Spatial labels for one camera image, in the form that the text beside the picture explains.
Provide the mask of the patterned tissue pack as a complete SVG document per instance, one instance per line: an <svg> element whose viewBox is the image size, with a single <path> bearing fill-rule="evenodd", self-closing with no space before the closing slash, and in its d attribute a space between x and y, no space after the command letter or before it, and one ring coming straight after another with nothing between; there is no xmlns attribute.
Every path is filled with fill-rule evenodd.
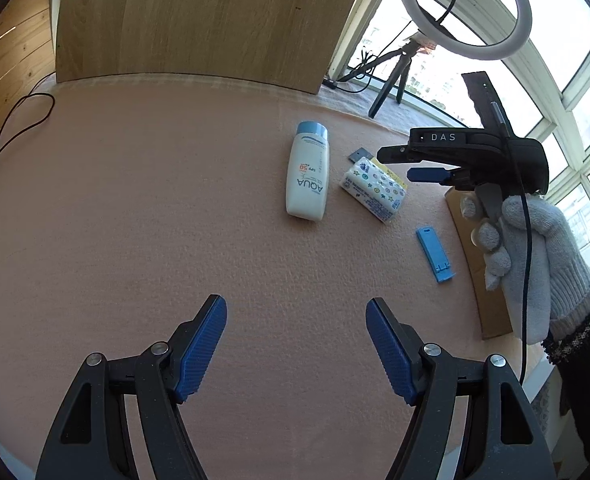
<svg viewBox="0 0 590 480"><path fill-rule="evenodd" d="M383 223L397 216L408 193L405 181L368 157L361 157L346 171L341 188Z"/></svg>

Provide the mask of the yellow black notebook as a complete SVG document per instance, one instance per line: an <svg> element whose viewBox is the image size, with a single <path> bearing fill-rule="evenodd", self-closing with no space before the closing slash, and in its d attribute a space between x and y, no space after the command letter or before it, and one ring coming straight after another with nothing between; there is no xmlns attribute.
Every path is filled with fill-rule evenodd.
<svg viewBox="0 0 590 480"><path fill-rule="evenodd" d="M370 162L373 162L373 164L377 167L380 168L380 170L383 171L384 174L386 174L386 176L395 181L397 184L399 184L404 190L406 190L408 188L408 183L405 180L402 180L398 174L395 174L395 172L393 170L390 170L387 166L385 166L384 164L382 164L381 162L379 162L377 160L377 158L372 155L368 150L366 150L365 148L358 148L356 151L352 152L351 154L348 155L348 159L350 160L350 162L353 162L354 164L356 162L359 162L359 160L361 158L366 158L368 159Z"/></svg>

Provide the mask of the blue phone stand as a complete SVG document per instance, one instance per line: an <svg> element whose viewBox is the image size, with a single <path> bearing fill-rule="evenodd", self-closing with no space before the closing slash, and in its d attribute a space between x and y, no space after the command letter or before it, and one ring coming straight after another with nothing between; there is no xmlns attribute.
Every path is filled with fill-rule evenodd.
<svg viewBox="0 0 590 480"><path fill-rule="evenodd" d="M417 239L429 262L436 282L444 283L452 280L455 273L434 228L432 226L420 226L415 231L415 234L417 234Z"/></svg>

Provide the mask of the white aqua sunscreen bottle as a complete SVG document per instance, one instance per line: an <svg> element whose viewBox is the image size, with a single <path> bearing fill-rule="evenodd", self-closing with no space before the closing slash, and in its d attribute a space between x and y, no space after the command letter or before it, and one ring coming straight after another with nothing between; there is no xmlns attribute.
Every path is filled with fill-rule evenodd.
<svg viewBox="0 0 590 480"><path fill-rule="evenodd" d="M289 153L285 209L293 217L321 221L330 179L329 130L319 122L300 122Z"/></svg>

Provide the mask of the black tripod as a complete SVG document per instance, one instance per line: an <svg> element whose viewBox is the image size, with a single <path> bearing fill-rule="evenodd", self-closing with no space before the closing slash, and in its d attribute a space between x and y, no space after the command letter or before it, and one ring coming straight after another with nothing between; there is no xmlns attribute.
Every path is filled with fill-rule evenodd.
<svg viewBox="0 0 590 480"><path fill-rule="evenodd" d="M348 82L357 79L360 76L368 76L369 79L372 79L377 67L395 58L397 62L394 68L389 73L382 88L380 88L379 93L377 93L377 96L368 110L368 118L373 119L388 98L391 90L395 87L398 88L396 102L398 104L401 103L414 56L422 50L432 51L435 48L436 44L434 44L432 40L429 40L429 38L421 32L414 32L414 34L411 35L407 42L402 44L400 48L374 56L374 58L369 58L367 56L356 68L353 68L346 75L336 79L336 83L340 84L341 82Z"/></svg>

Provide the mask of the cardboard box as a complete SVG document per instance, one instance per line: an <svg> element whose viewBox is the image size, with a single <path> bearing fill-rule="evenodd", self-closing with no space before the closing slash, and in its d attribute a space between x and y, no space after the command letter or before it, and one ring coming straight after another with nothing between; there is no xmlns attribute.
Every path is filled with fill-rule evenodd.
<svg viewBox="0 0 590 480"><path fill-rule="evenodd" d="M485 282L485 261L482 251L473 244L472 233L479 222L466 219L461 214L461 200L463 192L454 188L444 194L451 218L463 248L468 272L473 282L473 289L477 301L480 319L481 337L484 339L508 335L512 331L512 324L506 308L503 292L500 288L487 290Z"/></svg>

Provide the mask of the light wooden board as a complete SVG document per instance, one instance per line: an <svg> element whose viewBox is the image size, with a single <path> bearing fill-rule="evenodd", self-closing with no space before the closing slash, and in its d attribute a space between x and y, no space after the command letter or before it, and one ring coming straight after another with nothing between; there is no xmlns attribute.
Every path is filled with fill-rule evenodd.
<svg viewBox="0 0 590 480"><path fill-rule="evenodd" d="M317 93L355 0L61 0L62 81L178 73Z"/></svg>

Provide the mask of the pine wood headboard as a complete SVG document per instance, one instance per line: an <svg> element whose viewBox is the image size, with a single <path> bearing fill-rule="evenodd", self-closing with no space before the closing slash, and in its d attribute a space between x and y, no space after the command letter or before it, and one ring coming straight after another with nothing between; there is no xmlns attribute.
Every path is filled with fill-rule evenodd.
<svg viewBox="0 0 590 480"><path fill-rule="evenodd" d="M15 100L53 70L50 0L10 0L0 13L0 126Z"/></svg>

